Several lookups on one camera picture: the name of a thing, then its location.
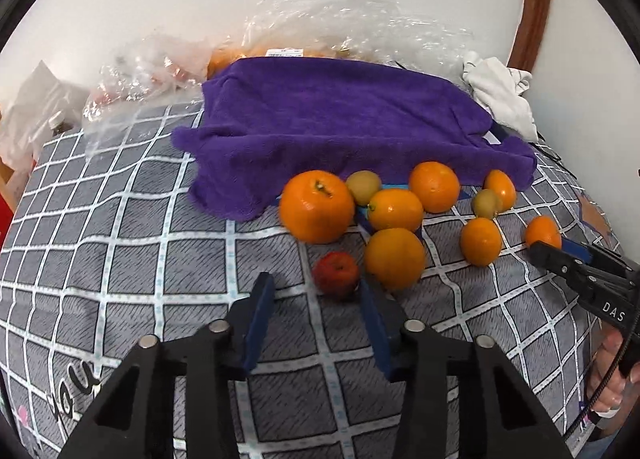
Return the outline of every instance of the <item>plastic bag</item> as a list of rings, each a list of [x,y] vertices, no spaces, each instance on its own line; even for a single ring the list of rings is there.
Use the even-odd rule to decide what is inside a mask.
[[[320,56],[394,65],[464,86],[462,57],[472,39],[467,30],[405,15],[396,0],[262,0],[241,39],[214,50],[208,76],[244,57]]]
[[[0,158],[16,172],[30,172],[45,143],[81,123],[88,91],[62,83],[40,62],[0,120]]]
[[[125,46],[113,65],[101,69],[100,83],[82,112],[87,160],[117,146],[142,109],[202,100],[210,54],[203,42],[164,35]]]

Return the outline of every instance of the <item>silver rivet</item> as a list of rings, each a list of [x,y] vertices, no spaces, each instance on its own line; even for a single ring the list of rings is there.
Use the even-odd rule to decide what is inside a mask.
[[[155,334],[145,334],[139,341],[138,345],[143,349],[149,349],[158,343],[158,337]]]
[[[410,319],[404,322],[404,328],[412,333],[420,333],[424,331],[425,327],[424,322],[421,322],[420,320]]]
[[[227,329],[229,329],[229,322],[222,320],[222,318],[214,320],[209,324],[209,331],[212,333],[223,333]]]
[[[487,334],[481,334],[476,338],[476,343],[484,349],[491,349],[495,345],[495,340]]]

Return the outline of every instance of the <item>green fruit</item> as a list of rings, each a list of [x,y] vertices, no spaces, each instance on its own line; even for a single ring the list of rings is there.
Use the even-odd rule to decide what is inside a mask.
[[[471,200],[471,208],[476,217],[493,219],[500,212],[501,201],[493,190],[481,190]]]
[[[358,206],[366,206],[373,195],[382,188],[382,181],[375,172],[361,170],[347,178],[347,188]]]

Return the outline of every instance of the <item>white cloth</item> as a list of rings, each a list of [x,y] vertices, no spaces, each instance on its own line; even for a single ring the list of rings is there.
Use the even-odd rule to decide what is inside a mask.
[[[531,73],[506,67],[496,57],[480,58],[469,51],[464,59],[462,80],[471,86],[473,99],[502,126],[516,131],[526,142],[537,142],[538,131],[527,100]]]

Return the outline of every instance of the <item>plaid fabric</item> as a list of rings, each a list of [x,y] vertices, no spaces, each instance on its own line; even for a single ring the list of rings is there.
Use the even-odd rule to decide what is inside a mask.
[[[404,386],[387,384],[375,369],[358,306],[317,295],[310,277],[334,249],[362,262],[367,233],[353,226],[335,244],[305,245],[280,226],[276,207],[245,223],[196,211],[186,194],[196,164],[169,134],[197,125],[200,115],[200,104],[146,110],[89,163],[79,132],[45,146],[0,252],[0,368],[24,443],[55,458],[97,392],[94,383],[140,336],[189,335],[224,316],[260,271],[270,271],[278,290],[260,362],[247,382],[230,384],[240,452],[390,457]],[[557,277],[527,262],[522,230],[547,214],[575,241],[602,237],[580,222],[576,193],[584,191],[575,179],[538,158],[532,188],[497,218],[500,258],[483,269],[464,261],[458,237],[472,211],[470,200],[460,200],[424,219],[430,266],[399,301],[448,336],[492,335],[562,431],[582,401],[595,319]],[[447,453],[455,457],[454,378],[449,389]],[[174,443],[176,459],[186,457],[183,381]]]

